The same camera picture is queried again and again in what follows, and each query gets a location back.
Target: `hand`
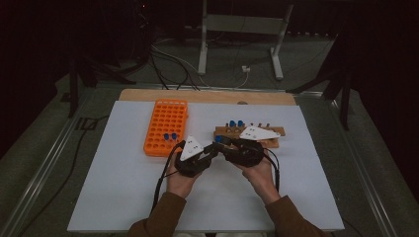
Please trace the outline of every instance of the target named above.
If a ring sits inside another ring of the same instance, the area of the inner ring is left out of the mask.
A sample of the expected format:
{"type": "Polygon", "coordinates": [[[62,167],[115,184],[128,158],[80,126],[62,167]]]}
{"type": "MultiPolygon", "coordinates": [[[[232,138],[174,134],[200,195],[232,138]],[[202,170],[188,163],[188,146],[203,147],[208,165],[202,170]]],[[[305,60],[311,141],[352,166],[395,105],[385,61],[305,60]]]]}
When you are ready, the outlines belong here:
{"type": "MultiPolygon", "coordinates": [[[[176,154],[173,155],[169,168],[167,169],[166,175],[170,175],[176,172],[175,168],[176,154]]],[[[167,188],[166,191],[172,194],[175,194],[181,198],[186,198],[192,190],[192,186],[195,183],[195,180],[200,176],[198,174],[194,178],[189,178],[181,175],[179,172],[176,172],[167,177],[167,188]]]]}
{"type": "Polygon", "coordinates": [[[263,158],[258,165],[253,167],[235,166],[242,170],[242,175],[247,178],[264,204],[272,203],[281,198],[275,188],[271,162],[267,158],[263,158]]]}

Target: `orange test tube rack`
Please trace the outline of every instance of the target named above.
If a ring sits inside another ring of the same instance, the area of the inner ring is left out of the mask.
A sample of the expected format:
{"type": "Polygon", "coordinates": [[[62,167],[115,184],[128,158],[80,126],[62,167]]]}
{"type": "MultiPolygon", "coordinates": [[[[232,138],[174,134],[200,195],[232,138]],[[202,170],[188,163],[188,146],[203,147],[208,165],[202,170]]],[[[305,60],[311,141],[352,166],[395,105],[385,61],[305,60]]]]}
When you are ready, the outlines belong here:
{"type": "Polygon", "coordinates": [[[168,157],[176,143],[182,141],[188,118],[188,102],[158,99],[144,141],[144,152],[149,156],[168,157]]]}

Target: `sleeve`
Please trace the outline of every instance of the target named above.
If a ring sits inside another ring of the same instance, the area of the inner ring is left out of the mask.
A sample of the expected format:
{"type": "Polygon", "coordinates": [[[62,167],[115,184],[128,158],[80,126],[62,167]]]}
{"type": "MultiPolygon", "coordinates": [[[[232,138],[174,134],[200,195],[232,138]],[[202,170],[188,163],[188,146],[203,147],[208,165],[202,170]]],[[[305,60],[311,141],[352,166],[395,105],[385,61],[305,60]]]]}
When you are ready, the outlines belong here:
{"type": "Polygon", "coordinates": [[[164,193],[147,219],[135,222],[128,231],[128,237],[171,237],[185,207],[186,200],[164,193]]]}
{"type": "Polygon", "coordinates": [[[266,205],[278,236],[326,237],[326,234],[305,220],[288,196],[266,205]]]}

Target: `white metal frame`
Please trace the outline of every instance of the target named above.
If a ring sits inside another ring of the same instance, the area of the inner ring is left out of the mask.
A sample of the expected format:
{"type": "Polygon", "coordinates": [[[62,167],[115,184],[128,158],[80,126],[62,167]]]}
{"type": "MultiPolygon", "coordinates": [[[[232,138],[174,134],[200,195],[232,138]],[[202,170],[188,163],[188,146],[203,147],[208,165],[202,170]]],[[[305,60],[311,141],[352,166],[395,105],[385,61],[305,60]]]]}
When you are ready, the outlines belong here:
{"type": "Polygon", "coordinates": [[[203,31],[200,63],[198,65],[198,73],[200,75],[205,75],[207,69],[207,31],[221,31],[278,35],[277,44],[275,47],[271,48],[271,58],[274,66],[275,78],[278,80],[282,80],[284,78],[278,54],[286,34],[293,5],[289,5],[284,17],[279,19],[208,14],[207,0],[204,0],[203,2],[203,31]]]}

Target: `white table surface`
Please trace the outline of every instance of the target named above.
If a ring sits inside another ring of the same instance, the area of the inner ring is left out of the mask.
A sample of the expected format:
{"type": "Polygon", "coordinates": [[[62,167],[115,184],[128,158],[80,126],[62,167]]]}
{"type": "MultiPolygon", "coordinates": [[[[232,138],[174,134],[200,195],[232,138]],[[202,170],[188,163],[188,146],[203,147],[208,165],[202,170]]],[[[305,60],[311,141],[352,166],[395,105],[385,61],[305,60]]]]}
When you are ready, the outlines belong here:
{"type": "MultiPolygon", "coordinates": [[[[67,230],[127,231],[146,218],[166,158],[143,152],[153,102],[117,101],[92,162],[67,230]]],[[[216,126],[230,120],[283,126],[286,136],[272,149],[280,160],[280,193],[293,200],[305,219],[323,230],[343,229],[341,216],[299,106],[188,105],[185,132],[201,145],[216,126]]],[[[160,194],[165,191],[165,182],[160,194]]],[[[272,231],[264,204],[241,171],[222,155],[196,181],[177,231],[272,231]]]]}

